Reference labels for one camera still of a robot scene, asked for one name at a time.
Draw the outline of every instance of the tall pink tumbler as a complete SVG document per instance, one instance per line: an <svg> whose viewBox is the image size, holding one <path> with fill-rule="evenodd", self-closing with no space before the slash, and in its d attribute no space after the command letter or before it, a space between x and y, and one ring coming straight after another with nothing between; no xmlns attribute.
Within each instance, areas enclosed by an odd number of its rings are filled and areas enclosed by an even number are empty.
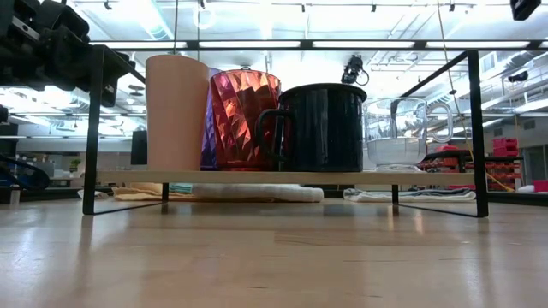
<svg viewBox="0 0 548 308"><path fill-rule="evenodd" d="M209 68L185 56L146 60L148 169L200 170Z"/></svg>

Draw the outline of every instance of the purple container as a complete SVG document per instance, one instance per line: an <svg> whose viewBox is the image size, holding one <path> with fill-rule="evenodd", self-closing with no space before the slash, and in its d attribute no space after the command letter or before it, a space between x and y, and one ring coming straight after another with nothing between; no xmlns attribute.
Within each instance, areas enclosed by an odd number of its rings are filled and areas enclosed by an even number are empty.
<svg viewBox="0 0 548 308"><path fill-rule="evenodd" d="M209 68L209 77L220 73L220 69ZM215 128L213 122L213 107L211 105L211 82L207 93L207 109L205 110L204 138L202 140L202 171L217 170L217 155L215 152Z"/></svg>

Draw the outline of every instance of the black stand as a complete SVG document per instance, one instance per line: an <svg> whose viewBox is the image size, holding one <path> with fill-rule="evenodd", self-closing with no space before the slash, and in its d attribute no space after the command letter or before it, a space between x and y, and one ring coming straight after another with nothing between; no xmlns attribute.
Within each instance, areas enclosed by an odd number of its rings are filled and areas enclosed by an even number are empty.
<svg viewBox="0 0 548 308"><path fill-rule="evenodd" d="M114 51L103 45L93 46L92 60L90 61L90 70L92 72L92 80L90 87L90 102L89 102L89 122L87 128L87 145L86 145L86 174L84 178L84 200L82 212L84 215L99 215L117 212L121 210L132 210L141 207L159 205L167 202L169 186L163 185L162 202L154 204L136 205L124 208L115 208L113 210L95 211L95 184L97 181L97 155L98 155L98 139L99 139L99 116L101 114L101 103L103 101L104 91L104 63L108 58L110 64L115 64L124 68L128 73L131 73L135 78L145 83L145 77L137 73L129 64L123 61Z"/></svg>
<svg viewBox="0 0 548 308"><path fill-rule="evenodd" d="M468 50L462 52L455 59L449 63L443 65L439 70L425 78L417 86L414 86L409 91L403 93L402 97L406 98L409 95L415 93L421 87L425 86L428 82L434 80L439 75L447 72L450 68L454 67L460 61L468 58L468 78L470 80L470 110L472 120L472 149L474 152L474 184L476 186L476 215L455 212L451 210L439 210L432 208L425 208L414 205L400 204L398 201L397 186L392 186L392 204L398 206L404 206L408 208L432 210L441 213L455 214L460 216L469 217L487 217L489 216L489 204L487 201L487 181L485 173L485 149L483 141L483 121L481 115L481 86L480 86L480 55L477 50Z"/></svg>

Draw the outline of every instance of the mug handle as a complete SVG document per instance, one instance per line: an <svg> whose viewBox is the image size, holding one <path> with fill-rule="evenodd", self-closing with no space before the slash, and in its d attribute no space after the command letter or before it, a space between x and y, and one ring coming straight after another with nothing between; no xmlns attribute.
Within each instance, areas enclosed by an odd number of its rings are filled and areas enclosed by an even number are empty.
<svg viewBox="0 0 548 308"><path fill-rule="evenodd" d="M266 156L282 163L286 163L289 161L288 157L283 157L281 155L278 155L272 151L272 149L266 144L264 135L263 135L263 121L267 116L282 116L282 117L288 117L294 125L291 125L295 129L295 116L287 111L287 110L265 110L261 112L259 115L259 118L255 122L255 133L257 135L257 140L259 141L259 146L265 150Z"/></svg>
<svg viewBox="0 0 548 308"><path fill-rule="evenodd" d="M440 102L428 105L429 111L426 113L428 114L437 108L445 110L445 113L447 114L447 136L439 137L437 133L432 133L432 137L438 143L446 143L453 138L453 113L451 112L451 107L448 104Z"/></svg>

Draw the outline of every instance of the ceiling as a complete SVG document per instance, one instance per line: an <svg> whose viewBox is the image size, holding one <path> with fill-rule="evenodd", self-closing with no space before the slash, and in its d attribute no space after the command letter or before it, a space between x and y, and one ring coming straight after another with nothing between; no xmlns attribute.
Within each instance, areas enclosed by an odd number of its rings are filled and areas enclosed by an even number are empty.
<svg viewBox="0 0 548 308"><path fill-rule="evenodd" d="M374 12L371 3L376 5ZM436 3L435 0L377 0L367 4L358 0L210 0L205 2L205 9L200 9L198 1L179 1L176 10L176 1L169 0L110 0L111 9L105 7L104 0L68 0L68 4L90 24L90 38L100 41L154 40L161 35L161 39L174 39L176 35L177 40L183 41L441 39ZM449 1L441 3L446 39L548 38L546 5L539 7L527 21L513 21L508 0L455 0L452 1L453 11ZM137 62L137 70L145 74L146 59L165 52L126 53ZM282 81L282 88L287 90L314 82L340 82L343 66L353 54L362 56L370 74L369 84L363 87L369 98L399 96L445 64L444 53L439 51L189 51L184 56L222 70L249 66L268 71L276 75ZM448 58L456 55L458 52L449 52ZM452 69L452 77L467 80L467 68L466 61L459 63ZM132 76L122 77L116 107L103 109L104 113L141 113L146 109L145 96L131 96L130 85L143 86ZM415 95L428 98L448 91L446 89L449 89L448 76L444 74ZM47 99L55 100L56 96L42 100L45 107L54 110L69 108L85 113L88 104L87 95L81 92L73 93L73 105L63 108L57 107L58 102L48 104ZM31 107L20 111L35 112ZM64 120L73 121L78 127L86 126L85 117ZM108 122L112 120L113 117L104 118L104 125L127 126L121 121L117 125ZM143 117L129 121L141 128L146 125Z"/></svg>

